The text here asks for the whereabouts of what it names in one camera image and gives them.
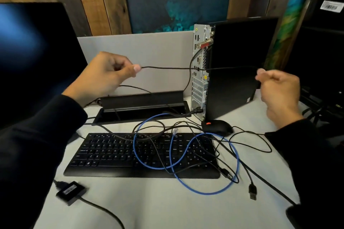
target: fingernail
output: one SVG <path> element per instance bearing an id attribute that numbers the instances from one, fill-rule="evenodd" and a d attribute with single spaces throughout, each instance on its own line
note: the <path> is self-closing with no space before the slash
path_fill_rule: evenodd
<path id="1" fill-rule="evenodd" d="M 266 71 L 263 68 L 259 68 L 257 70 L 257 74 L 261 74 L 261 73 L 264 73 L 264 72 L 266 72 Z"/>
<path id="2" fill-rule="evenodd" d="M 135 73 L 138 73 L 139 71 L 141 71 L 141 66 L 139 64 L 134 64 L 134 71 Z"/>

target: computer mouse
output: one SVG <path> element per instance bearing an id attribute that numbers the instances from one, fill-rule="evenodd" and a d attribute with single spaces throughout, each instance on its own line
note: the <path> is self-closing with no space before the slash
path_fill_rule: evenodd
<path id="1" fill-rule="evenodd" d="M 229 136 L 233 128 L 224 120 L 205 120 L 201 122 L 203 132 L 214 133 L 220 136 Z"/>

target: white desk surface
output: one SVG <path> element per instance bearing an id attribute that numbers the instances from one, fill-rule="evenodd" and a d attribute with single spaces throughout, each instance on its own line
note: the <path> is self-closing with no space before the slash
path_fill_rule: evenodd
<path id="1" fill-rule="evenodd" d="M 96 116 L 99 106 L 86 108 L 89 117 Z M 193 121 L 200 123 L 194 116 Z M 232 126 L 256 133 L 275 131 L 276 127 L 266 117 L 266 106 L 260 100 L 257 90 L 254 101 L 236 109 L 219 119 Z M 166 126 L 182 119 L 162 120 Z M 106 125 L 113 132 L 131 132 L 135 123 Z M 158 132 L 159 128 L 148 128 L 145 132 Z M 105 132 L 101 127 L 86 125 L 80 128 L 82 136 L 90 132 Z M 180 128 L 179 132 L 190 132 L 189 128 Z M 252 175 L 257 187 L 257 200 L 249 197 L 250 180 L 240 166 L 239 184 L 233 184 L 225 192 L 203 196 L 193 193 L 181 185 L 177 179 L 145 179 L 115 177 L 65 177 L 63 171 L 81 145 L 83 139 L 69 144 L 62 163 L 57 169 L 58 181 L 80 182 L 88 187 L 84 198 L 101 205 L 116 214 L 126 229 L 216 229 L 216 228 L 290 228 L 293 226 L 285 211 L 290 206 L 284 198 Z M 252 134 L 240 134 L 233 141 L 267 149 L 266 144 Z M 263 153 L 235 144 L 239 157 L 259 175 L 284 192 L 296 203 L 299 202 L 291 172 L 285 161 L 273 148 L 272 153 Z M 219 147 L 221 158 L 233 170 L 236 160 L 223 148 Z M 217 191 L 229 183 L 221 176 L 219 179 L 184 179 L 199 191 Z M 108 214 L 81 201 L 67 206 L 56 198 L 57 189 L 52 185 L 46 198 L 35 229 L 112 229 L 120 228 Z"/>

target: hand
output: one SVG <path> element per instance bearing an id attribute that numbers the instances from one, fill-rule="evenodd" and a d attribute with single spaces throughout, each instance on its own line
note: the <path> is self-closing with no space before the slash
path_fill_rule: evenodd
<path id="1" fill-rule="evenodd" d="M 261 82 L 261 100 L 268 106 L 267 116 L 278 128 L 303 119 L 299 112 L 300 80 L 280 70 L 258 69 L 256 80 Z"/>
<path id="2" fill-rule="evenodd" d="M 99 97 L 107 96 L 140 70 L 140 65 L 132 64 L 125 56 L 100 52 L 62 94 L 84 107 Z"/>

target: white divider panel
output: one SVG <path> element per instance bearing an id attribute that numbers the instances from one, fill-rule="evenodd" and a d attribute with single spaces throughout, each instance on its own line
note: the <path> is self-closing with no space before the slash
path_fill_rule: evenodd
<path id="1" fill-rule="evenodd" d="M 158 67 L 189 67 L 192 58 L 193 31 L 145 33 L 78 38 L 89 63 L 98 52 L 125 55 L 134 64 Z M 136 78 L 123 82 L 151 92 L 180 91 L 189 79 L 188 70 L 142 69 Z M 139 89 L 119 87 L 111 95 L 145 93 Z M 191 95 L 191 87 L 184 96 Z"/>

